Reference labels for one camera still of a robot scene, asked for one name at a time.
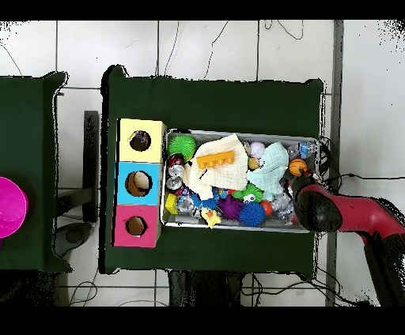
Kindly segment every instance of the pink bowl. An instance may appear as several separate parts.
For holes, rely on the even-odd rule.
[[[28,199],[18,185],[0,177],[0,239],[12,235],[24,222]]]

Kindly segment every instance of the plastic bin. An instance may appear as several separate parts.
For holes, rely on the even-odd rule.
[[[175,137],[177,134],[185,134],[183,131],[178,130],[168,130],[165,134],[165,145],[167,149],[167,145],[170,140]],[[225,136],[232,135],[233,133],[222,133],[222,132],[214,132],[214,131],[203,131],[203,130],[190,130],[190,133],[186,134],[187,136],[191,136],[195,139],[197,144],[197,148],[202,145],[203,143],[209,141],[219,140]],[[316,152],[305,159],[308,167],[315,172],[319,173],[320,168],[320,143],[315,138],[310,137],[287,137],[287,136],[275,136],[275,135],[258,135],[258,134],[241,134],[235,133],[240,141],[248,141],[249,143],[253,141],[260,141],[265,144],[267,147],[271,143],[275,143],[280,141],[282,145],[287,149],[291,145],[295,145],[300,141],[310,141],[316,144]],[[162,179],[162,187],[161,187],[161,222],[166,224],[170,227],[188,227],[188,228],[208,228],[204,219],[198,219],[196,217],[187,215],[187,214],[171,214],[165,208],[165,202],[169,195],[169,192],[165,188],[165,180],[167,178],[167,162],[164,162],[163,167],[163,179]],[[290,174],[290,171],[287,169],[284,176],[289,175],[291,178],[293,177]],[[291,233],[306,233],[308,232],[299,224],[295,225],[286,225],[285,221],[278,219],[274,214],[269,216],[260,227],[252,228],[246,227],[242,225],[238,221],[234,220],[226,220],[222,219],[220,224],[214,225],[214,229],[237,229],[237,230],[246,230],[246,231],[279,231],[279,232],[291,232]]]

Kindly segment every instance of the green spiky ball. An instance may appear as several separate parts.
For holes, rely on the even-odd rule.
[[[261,202],[263,197],[263,191],[260,188],[257,188],[255,185],[248,183],[244,190],[237,190],[236,192],[232,193],[232,196],[235,199],[242,200],[245,195],[254,194],[255,201]]]
[[[168,144],[168,154],[181,153],[186,162],[193,158],[195,154],[195,141],[193,137],[178,135]]]

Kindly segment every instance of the plastic bottle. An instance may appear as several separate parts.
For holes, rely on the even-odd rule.
[[[285,209],[277,212],[277,217],[280,220],[289,220],[292,213],[294,213],[294,205],[293,202],[290,202]]]
[[[316,145],[312,142],[302,141],[296,145],[291,145],[288,149],[288,157],[293,160],[294,158],[301,157],[303,160],[310,157],[316,151]]]
[[[283,193],[271,202],[271,208],[273,209],[273,212],[283,210],[288,206],[290,201],[290,197],[286,193]]]

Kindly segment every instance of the dark green table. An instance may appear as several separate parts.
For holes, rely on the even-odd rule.
[[[103,76],[100,269],[216,269],[312,276],[314,234],[163,227],[154,249],[111,247],[117,118],[161,120],[168,128],[318,137],[320,80],[186,81]]]
[[[52,250],[56,218],[55,93],[65,73],[0,77],[0,175],[28,196],[21,228],[4,242],[0,269],[70,271]]]

